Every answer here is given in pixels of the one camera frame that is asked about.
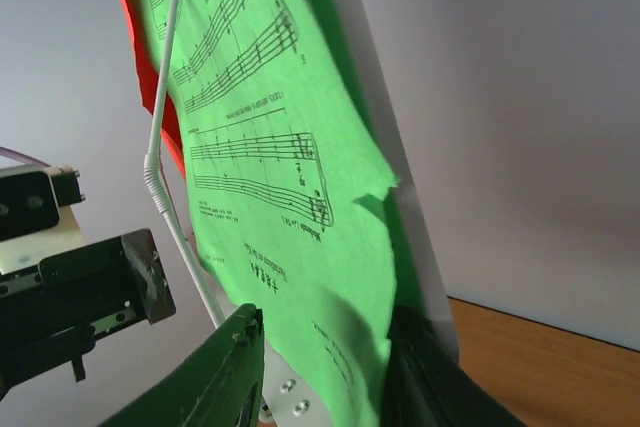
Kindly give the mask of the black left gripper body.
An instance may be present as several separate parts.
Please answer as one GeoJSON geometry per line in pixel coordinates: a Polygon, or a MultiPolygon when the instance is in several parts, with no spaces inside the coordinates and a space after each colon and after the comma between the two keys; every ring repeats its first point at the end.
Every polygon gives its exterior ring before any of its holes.
{"type": "Polygon", "coordinates": [[[152,233],[141,229],[68,250],[1,277],[1,384],[63,364],[76,381],[97,343],[176,306],[152,233]]]}

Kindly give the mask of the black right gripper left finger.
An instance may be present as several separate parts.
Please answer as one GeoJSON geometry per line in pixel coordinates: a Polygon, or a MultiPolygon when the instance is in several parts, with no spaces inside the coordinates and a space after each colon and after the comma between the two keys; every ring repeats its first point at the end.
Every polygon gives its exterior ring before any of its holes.
{"type": "Polygon", "coordinates": [[[256,426],[265,367],[263,312],[243,304],[161,382],[104,426],[256,426]]]}

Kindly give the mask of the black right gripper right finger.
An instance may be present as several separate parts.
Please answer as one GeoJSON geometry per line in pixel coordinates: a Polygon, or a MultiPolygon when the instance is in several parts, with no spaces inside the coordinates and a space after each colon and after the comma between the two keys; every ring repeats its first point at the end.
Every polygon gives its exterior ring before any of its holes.
{"type": "Polygon", "coordinates": [[[384,426],[523,424],[447,355],[430,322],[417,312],[395,307],[389,338],[392,350],[382,401],[384,426]]]}

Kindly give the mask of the white tripod music stand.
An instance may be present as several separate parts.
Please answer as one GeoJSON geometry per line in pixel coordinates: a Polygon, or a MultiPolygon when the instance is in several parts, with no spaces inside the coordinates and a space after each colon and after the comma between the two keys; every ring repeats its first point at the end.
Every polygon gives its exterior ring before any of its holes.
{"type": "MultiPolygon", "coordinates": [[[[169,0],[168,28],[174,29],[179,0],[169,0]]],[[[325,18],[324,28],[341,76],[376,146],[391,168],[396,183],[386,195],[384,220],[391,240],[395,267],[397,306],[407,307],[426,318],[436,337],[450,354],[458,343],[443,282],[434,259],[424,216],[394,116],[391,98],[373,41],[363,0],[314,0],[315,12],[325,18]]],[[[164,98],[155,106],[164,115],[168,72],[173,43],[166,40],[158,65],[164,98]]],[[[198,257],[202,273],[211,274],[218,289],[204,288],[202,297],[209,308],[234,303],[219,279],[198,257]]],[[[263,398],[280,426],[337,426],[317,393],[298,375],[268,340],[263,398]]]]}

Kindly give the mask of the green sheet music page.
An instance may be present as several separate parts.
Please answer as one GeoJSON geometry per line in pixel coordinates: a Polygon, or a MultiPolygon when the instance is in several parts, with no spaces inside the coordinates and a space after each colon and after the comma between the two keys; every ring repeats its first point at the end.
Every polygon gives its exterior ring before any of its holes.
{"type": "Polygon", "coordinates": [[[173,43],[192,225],[234,303],[337,426],[375,426],[395,267],[383,202],[395,176],[354,103],[314,0],[131,0],[150,61],[173,43]]]}

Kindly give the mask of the red sheet music page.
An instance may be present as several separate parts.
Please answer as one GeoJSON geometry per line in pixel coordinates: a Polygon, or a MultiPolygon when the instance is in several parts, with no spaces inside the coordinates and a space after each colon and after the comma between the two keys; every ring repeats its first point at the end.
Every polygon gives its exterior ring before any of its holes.
{"type": "MultiPolygon", "coordinates": [[[[142,105],[150,114],[153,114],[159,77],[158,70],[152,64],[149,56],[147,35],[142,23],[141,10],[136,5],[135,0],[121,0],[121,4],[128,24],[142,105]]],[[[173,163],[182,178],[185,179],[186,171],[179,121],[173,100],[169,94],[166,94],[161,136],[170,152],[173,163]]]]}

